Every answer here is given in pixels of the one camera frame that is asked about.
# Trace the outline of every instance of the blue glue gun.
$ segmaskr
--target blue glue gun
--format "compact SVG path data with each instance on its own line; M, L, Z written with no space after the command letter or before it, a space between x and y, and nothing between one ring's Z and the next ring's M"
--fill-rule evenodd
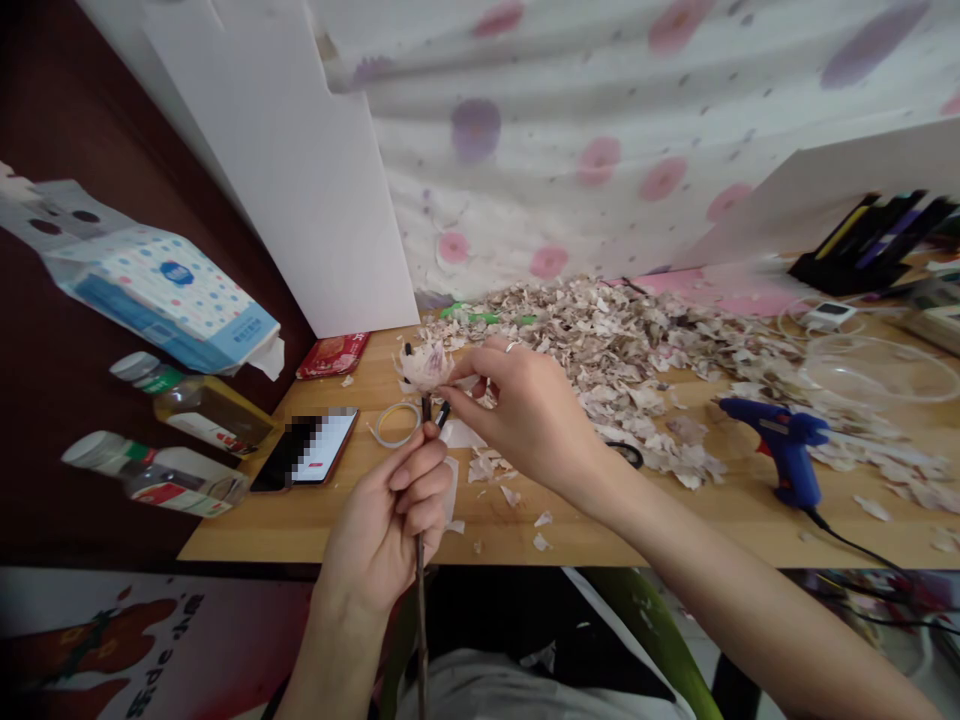
M830 438L819 431L829 430L826 421L807 413L791 413L777 405L724 398L720 409L760 434L757 452L769 455L777 464L780 486L774 494L780 502L795 508L813 508L820 502L820 486L813 472L806 445L823 445Z

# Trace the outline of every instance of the plastic container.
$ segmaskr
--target plastic container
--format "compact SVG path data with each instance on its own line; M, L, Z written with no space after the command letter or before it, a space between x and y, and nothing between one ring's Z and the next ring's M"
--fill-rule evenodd
M81 438L60 459L117 478L131 500L200 517L222 515L250 490L246 475L189 448L154 450L106 430Z
M875 411L960 395L960 377L932 355L861 335L829 335L807 343L800 375L834 402Z
M153 396L160 422L234 455L253 452L275 423L260 408L212 375L185 375L150 353L118 360L110 372Z

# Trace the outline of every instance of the wooden desk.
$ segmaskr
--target wooden desk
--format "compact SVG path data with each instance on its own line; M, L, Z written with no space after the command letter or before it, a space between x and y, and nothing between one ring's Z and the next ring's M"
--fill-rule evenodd
M878 320L867 319L868 333L876 337L917 345L944 357L944 353ZM180 552L181 560L316 563L323 560L327 536L357 479L389 453L370 434L367 423L402 399L391 353L400 348L398 334L413 339L415 328L388 330L370 339L356 373L355 383L340 386L342 378L296 382L277 411L277 417L315 415L327 407L356 406L360 418L330 484L295 488L277 495L256 495L223 517L204 520ZM960 361L947 356L960 368ZM645 471L653 482L754 553L780 568L870 567L860 553L849 551L819 532L801 513L780 504L773 496L776 484L773 462L756 454L756 434L726 418L709 401L727 381L706 383L689 371L674 371L664 379L675 384L676 394L689 410L671 409L657 418L663 423L676 414L690 414L710 428L707 450L729 468L726 483L709 485L694 493L675 479ZM898 424L914 437L920 450L945 455L960 469L960 401L930 407L905 406L896 411ZM276 439L241 469L256 474ZM550 491L524 477L507 484L522 494L516 508L507 505L495 484L467 483L470 450L452 450L460 460L460 477L454 518L466 522L466 533L446 533L435 562L478 565L644 565L643 558L613 533L579 514ZM815 463L823 503L820 512L842 535L909 568L960 569L960 552L943 553L930 541L936 526L960 530L960 516L932 512L901 500L884 487L873 467L838 473ZM485 494L478 497L482 490ZM867 515L853 495L879 500L893 515L884 523ZM544 510L553 524L540 530L554 549L540 552L533 546L533 523ZM814 539L804 542L800 533ZM482 551L474 552L474 543Z

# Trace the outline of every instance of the bottle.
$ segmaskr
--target bottle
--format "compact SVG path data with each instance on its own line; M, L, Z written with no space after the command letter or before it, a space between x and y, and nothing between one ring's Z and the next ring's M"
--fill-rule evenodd
M60 458L123 483L131 500L216 517L243 502L251 480L189 448L154 450L98 430L77 440Z
M275 427L269 415L220 378L185 375L150 353L127 355L110 372L153 395L157 420L234 455L256 450Z

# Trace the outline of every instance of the hand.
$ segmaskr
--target hand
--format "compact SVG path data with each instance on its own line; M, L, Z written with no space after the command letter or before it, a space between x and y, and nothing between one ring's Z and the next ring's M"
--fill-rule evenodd
M453 482L439 435L427 422L357 481L327 541L315 594L321 606L385 615L414 580L418 533L424 562L436 554Z
M470 394L481 398L489 380L496 408L487 410L453 387L442 387L439 394L520 472L591 512L590 495L602 488L586 480L616 453L597 436L552 357L521 345L508 354L507 345L502 337L487 338L457 363L448 381L480 375Z

